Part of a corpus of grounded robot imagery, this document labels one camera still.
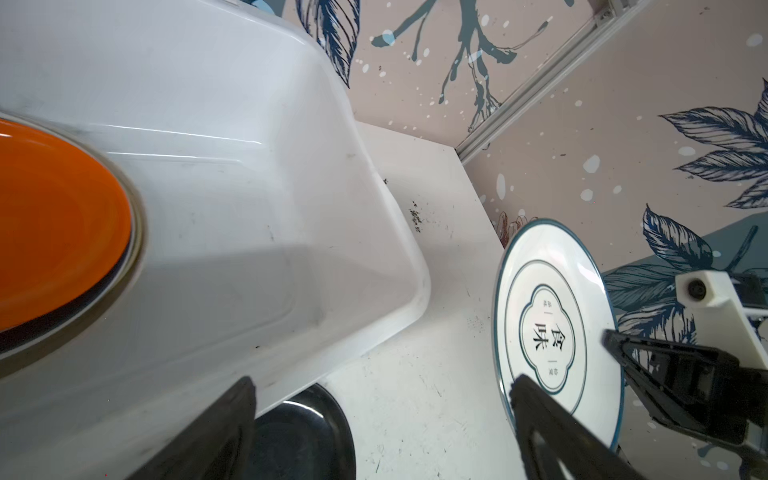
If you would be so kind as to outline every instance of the orange plate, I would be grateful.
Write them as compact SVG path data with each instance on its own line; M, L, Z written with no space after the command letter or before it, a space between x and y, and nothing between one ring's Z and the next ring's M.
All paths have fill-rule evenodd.
M0 119L0 331L69 303L117 264L131 210L109 170Z

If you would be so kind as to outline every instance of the white plastic basin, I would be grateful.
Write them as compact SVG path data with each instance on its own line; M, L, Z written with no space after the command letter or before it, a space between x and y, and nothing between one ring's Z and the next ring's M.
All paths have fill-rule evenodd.
M0 4L0 110L105 152L133 288L0 379L0 478L123 478L241 376L263 412L417 320L426 265L303 32L241 2Z

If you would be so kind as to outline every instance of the white countertop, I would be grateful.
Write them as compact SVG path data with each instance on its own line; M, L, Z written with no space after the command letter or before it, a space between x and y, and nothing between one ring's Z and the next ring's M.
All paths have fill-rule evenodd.
M358 126L403 214L421 220L410 224L432 298L416 323L320 381L349 420L357 478L525 478L493 365L502 245L452 148Z

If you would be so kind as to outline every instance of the black plate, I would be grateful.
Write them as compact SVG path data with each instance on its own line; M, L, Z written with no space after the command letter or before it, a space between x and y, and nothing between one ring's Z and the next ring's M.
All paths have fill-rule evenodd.
M352 432L336 400L312 385L255 420L246 480L353 480Z

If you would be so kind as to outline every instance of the floral wallpaper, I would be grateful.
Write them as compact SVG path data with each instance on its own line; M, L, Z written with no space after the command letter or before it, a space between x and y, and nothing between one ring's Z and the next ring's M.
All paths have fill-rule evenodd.
M594 14L588 0L253 0L307 32L358 120L457 146Z
M467 164L500 241L509 218L567 225L633 335L696 342L682 272L755 273L768 294L765 18L760 0L648 3ZM656 425L631 389L619 444L647 478L739 478L735 454Z

